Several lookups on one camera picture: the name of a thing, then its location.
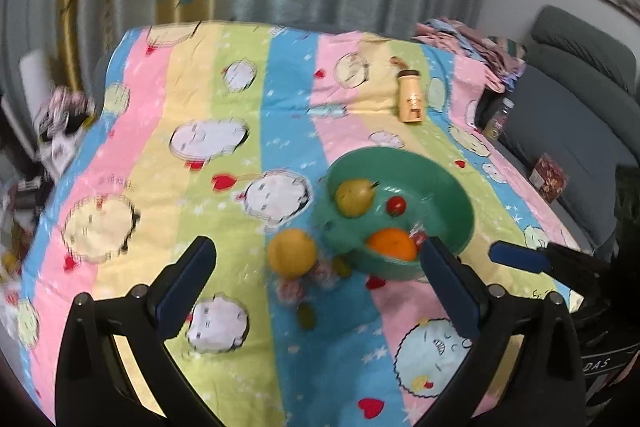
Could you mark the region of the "clear red candy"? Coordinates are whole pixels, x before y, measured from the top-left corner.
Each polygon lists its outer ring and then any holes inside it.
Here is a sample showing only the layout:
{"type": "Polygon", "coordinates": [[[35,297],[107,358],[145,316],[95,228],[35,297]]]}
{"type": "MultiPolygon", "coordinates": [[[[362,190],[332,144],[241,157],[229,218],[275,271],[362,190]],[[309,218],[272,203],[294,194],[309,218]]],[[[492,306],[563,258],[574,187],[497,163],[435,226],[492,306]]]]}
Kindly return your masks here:
{"type": "Polygon", "coordinates": [[[328,259],[320,259],[301,277],[294,277],[294,279],[277,277],[273,283],[273,289],[279,303],[292,307],[301,303],[311,288],[329,291],[337,285],[339,280],[341,277],[333,268],[332,262],[328,259]]]}

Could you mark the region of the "green pear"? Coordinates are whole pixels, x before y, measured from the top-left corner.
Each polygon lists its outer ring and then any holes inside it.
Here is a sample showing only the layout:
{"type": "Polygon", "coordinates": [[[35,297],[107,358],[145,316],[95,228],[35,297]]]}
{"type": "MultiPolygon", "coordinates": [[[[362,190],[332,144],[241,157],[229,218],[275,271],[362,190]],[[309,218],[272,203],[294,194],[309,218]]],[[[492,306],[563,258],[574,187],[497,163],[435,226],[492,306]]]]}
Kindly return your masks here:
{"type": "Polygon", "coordinates": [[[350,179],[342,182],[334,193],[334,202],[345,218],[355,219],[365,215],[371,208],[378,182],[368,179],[350,179]]]}

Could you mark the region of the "folded clothes pile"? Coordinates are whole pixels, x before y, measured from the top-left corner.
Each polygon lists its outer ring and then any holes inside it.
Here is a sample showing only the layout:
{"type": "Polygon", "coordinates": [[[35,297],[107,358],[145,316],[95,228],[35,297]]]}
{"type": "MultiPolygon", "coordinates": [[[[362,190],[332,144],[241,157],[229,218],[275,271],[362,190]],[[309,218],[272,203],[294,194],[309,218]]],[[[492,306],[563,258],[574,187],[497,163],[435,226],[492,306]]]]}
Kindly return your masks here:
{"type": "Polygon", "coordinates": [[[413,39],[482,63],[488,86],[496,92],[512,92],[526,69],[524,44],[506,37],[484,36],[460,20],[435,17],[417,23],[413,39]]]}

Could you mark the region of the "colourful cartoon striped sheet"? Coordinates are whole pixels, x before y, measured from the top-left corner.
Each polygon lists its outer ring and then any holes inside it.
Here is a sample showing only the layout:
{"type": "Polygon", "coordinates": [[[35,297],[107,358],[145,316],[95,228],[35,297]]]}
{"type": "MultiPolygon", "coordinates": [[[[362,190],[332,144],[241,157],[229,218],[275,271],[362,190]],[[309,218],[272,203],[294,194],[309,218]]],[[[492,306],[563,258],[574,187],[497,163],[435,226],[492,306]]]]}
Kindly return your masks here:
{"type": "Polygon", "coordinates": [[[274,293],[267,247],[286,229],[314,239],[314,203],[337,158],[365,147],[424,156],[470,196],[474,235],[460,254],[489,283],[541,298],[547,275],[490,261],[497,241],[573,246],[524,176],[471,124],[482,64],[425,44],[349,32],[201,22],[133,29],[108,62],[105,104],[43,211],[17,300],[24,384],[55,414],[73,299],[149,283],[196,236],[217,264],[166,349],[230,426],[411,426],[470,349],[427,279],[352,267],[303,301],[274,293]],[[421,73],[421,124],[398,118],[399,56],[421,73]]]}

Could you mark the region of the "orange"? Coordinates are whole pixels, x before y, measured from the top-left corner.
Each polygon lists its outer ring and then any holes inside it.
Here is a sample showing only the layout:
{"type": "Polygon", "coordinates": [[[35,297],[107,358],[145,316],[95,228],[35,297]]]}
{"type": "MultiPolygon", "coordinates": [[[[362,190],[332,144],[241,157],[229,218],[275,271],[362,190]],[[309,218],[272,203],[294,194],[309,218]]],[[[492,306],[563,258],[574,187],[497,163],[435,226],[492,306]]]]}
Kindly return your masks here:
{"type": "Polygon", "coordinates": [[[413,262],[418,257],[418,247],[408,232],[398,228],[381,229],[366,239],[371,251],[378,254],[405,261],[413,262]]]}

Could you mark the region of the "grey sofa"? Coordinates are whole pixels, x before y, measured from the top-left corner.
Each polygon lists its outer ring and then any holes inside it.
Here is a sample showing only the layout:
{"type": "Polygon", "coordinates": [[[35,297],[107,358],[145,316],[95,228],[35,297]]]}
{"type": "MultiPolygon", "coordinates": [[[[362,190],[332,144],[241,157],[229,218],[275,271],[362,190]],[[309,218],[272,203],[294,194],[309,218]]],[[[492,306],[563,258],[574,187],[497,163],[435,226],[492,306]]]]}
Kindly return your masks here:
{"type": "Polygon", "coordinates": [[[498,149],[523,176],[550,157],[566,179],[554,212],[580,247],[610,259],[615,171],[639,165],[636,58],[603,30],[547,5],[530,30],[525,63],[498,149]]]}

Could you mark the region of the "yellow lemon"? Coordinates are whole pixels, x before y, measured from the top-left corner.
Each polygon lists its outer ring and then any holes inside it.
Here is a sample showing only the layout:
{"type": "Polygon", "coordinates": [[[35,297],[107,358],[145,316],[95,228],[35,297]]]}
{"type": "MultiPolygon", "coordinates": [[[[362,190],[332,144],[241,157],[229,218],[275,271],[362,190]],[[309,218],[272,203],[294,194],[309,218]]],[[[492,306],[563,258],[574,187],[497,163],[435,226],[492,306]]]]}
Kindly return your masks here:
{"type": "Polygon", "coordinates": [[[307,274],[318,261],[314,239],[301,229],[278,232],[267,247],[269,268],[288,280],[307,274]]]}

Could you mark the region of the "red cherry tomato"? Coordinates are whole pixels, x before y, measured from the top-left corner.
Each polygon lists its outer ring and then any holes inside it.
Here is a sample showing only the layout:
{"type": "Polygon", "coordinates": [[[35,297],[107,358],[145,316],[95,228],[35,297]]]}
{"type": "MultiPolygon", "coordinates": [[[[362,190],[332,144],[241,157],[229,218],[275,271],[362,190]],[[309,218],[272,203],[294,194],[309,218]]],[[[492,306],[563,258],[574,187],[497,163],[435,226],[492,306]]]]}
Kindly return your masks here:
{"type": "Polygon", "coordinates": [[[395,195],[387,199],[385,204],[386,212],[392,217],[399,217],[406,212],[407,203],[406,200],[400,196],[395,195]]]}

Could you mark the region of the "red snack packet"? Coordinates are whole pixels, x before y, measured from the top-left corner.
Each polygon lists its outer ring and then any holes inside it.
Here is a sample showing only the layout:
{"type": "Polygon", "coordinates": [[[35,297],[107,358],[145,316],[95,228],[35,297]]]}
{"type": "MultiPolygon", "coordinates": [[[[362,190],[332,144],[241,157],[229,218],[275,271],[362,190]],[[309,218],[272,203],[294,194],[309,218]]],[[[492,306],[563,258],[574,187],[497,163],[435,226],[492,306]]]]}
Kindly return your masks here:
{"type": "Polygon", "coordinates": [[[528,179],[548,204],[558,199],[568,184],[568,176],[548,154],[539,157],[528,179]]]}

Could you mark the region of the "yellow bear bottle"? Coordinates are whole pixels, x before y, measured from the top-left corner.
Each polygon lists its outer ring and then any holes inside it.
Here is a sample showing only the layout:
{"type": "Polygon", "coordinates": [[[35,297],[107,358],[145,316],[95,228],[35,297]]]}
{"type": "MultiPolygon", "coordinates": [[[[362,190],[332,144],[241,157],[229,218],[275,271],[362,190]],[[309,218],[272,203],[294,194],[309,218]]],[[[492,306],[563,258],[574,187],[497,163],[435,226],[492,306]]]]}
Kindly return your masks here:
{"type": "Polygon", "coordinates": [[[424,113],[421,73],[396,55],[390,58],[390,64],[397,69],[399,120],[404,124],[421,124],[424,113]]]}

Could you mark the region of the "green plastic bowl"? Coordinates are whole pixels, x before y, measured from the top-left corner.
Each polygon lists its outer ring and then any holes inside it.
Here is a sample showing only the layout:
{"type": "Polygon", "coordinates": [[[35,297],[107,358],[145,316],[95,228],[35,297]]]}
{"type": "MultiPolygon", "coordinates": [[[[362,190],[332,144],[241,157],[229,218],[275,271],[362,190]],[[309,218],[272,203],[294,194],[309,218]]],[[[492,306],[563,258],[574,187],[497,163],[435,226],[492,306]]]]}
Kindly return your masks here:
{"type": "Polygon", "coordinates": [[[408,150],[365,147],[337,158],[314,203],[311,222],[329,254],[383,280],[410,281],[422,275],[419,249],[440,239],[451,254],[468,246],[475,215],[468,193],[445,168],[408,150]],[[340,187],[360,183],[371,204],[346,217],[340,187]]]}

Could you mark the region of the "clear plastic bottle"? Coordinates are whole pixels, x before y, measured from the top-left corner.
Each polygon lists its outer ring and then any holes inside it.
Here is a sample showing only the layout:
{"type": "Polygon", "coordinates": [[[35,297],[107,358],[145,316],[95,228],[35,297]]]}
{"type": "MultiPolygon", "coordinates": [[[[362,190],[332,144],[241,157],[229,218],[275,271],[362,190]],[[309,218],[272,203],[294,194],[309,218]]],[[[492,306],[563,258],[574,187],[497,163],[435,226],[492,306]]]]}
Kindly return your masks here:
{"type": "Polygon", "coordinates": [[[502,98],[499,103],[496,103],[495,110],[491,113],[483,129],[484,137],[487,140],[498,141],[513,107],[514,103],[510,98],[502,98]]]}

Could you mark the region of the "white cylinder lamp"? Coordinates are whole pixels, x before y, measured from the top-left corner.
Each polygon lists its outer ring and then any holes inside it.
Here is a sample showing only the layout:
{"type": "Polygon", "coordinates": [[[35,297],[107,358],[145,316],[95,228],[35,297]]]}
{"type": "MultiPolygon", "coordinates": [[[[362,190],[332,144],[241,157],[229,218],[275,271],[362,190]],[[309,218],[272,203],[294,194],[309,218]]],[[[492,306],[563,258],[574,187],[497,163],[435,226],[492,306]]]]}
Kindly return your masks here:
{"type": "Polygon", "coordinates": [[[30,51],[18,62],[18,70],[30,121],[38,128],[54,91],[50,57],[45,50],[30,51]]]}

